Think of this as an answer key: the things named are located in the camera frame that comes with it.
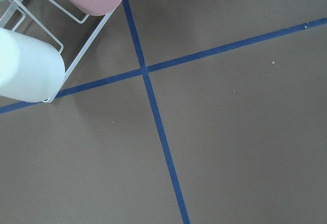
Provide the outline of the white cup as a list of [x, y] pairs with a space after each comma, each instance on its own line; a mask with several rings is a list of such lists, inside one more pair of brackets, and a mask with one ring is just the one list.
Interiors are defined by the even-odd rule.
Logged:
[[50, 44], [1, 28], [1, 96], [36, 103], [59, 91], [64, 61]]

